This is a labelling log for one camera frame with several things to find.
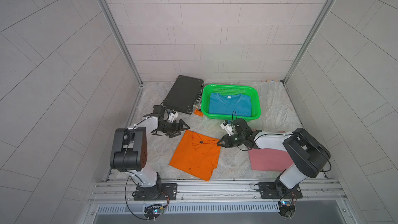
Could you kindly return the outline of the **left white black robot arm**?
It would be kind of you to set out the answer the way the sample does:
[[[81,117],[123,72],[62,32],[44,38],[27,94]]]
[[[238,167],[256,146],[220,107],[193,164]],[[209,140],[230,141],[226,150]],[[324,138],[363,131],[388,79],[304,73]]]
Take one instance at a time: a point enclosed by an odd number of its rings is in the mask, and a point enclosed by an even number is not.
[[[147,137],[167,136],[170,139],[189,130],[183,120],[176,120],[178,113],[168,111],[162,105],[155,105],[151,114],[145,115],[138,123],[117,128],[110,155],[110,167],[127,173],[138,180],[142,188],[161,187],[157,172],[146,166],[148,160]]]

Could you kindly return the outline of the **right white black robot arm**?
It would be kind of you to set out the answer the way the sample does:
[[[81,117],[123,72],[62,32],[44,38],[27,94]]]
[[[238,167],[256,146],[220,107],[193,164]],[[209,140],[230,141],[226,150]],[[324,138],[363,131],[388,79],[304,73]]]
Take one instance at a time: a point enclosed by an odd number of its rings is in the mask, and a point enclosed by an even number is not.
[[[253,130],[242,118],[225,120],[220,126],[226,135],[218,141],[218,146],[244,146],[253,170],[280,173],[269,186],[279,196],[290,192],[303,180],[317,177],[330,162],[330,152],[303,128],[270,133]]]

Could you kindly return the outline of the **blue t-shirt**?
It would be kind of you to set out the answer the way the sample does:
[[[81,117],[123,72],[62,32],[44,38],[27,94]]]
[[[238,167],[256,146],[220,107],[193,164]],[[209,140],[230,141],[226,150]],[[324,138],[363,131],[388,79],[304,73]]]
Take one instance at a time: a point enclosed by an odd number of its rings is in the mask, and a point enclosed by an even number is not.
[[[211,93],[208,112],[216,115],[232,115],[236,112],[237,116],[251,117],[251,97]]]

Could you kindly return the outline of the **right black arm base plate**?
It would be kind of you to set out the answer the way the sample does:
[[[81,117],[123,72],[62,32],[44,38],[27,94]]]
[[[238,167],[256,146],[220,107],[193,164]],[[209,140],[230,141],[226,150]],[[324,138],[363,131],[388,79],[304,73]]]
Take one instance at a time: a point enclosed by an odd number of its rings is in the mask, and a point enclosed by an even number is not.
[[[259,182],[254,185],[254,190],[260,193],[261,199],[297,199],[303,198],[299,184],[292,189],[287,188],[278,179],[275,182]]]

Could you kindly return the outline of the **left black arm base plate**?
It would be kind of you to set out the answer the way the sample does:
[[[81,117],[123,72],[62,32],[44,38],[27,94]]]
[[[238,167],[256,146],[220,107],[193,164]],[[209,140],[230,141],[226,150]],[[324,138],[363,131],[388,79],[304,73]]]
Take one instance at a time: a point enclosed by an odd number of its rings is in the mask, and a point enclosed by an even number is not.
[[[132,196],[134,201],[165,201],[176,200],[178,184],[166,183],[162,186],[153,186],[149,188],[143,188],[140,186],[136,187]]]

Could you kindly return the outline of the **orange t-shirt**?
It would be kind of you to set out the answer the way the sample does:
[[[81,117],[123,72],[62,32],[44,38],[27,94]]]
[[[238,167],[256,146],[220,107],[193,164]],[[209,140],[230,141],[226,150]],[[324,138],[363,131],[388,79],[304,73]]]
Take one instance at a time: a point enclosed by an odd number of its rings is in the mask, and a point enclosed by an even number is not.
[[[170,166],[204,181],[210,181],[218,166],[218,139],[187,130],[170,161]]]

